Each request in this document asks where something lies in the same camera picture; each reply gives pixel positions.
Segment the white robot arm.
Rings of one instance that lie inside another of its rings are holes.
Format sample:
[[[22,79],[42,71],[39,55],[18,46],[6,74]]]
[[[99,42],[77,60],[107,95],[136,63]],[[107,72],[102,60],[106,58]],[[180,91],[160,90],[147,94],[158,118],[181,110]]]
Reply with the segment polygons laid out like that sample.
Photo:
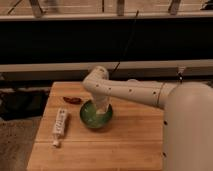
[[[113,81],[102,66],[83,80],[99,111],[116,97],[164,111],[163,171],[213,171],[213,88],[200,82]]]

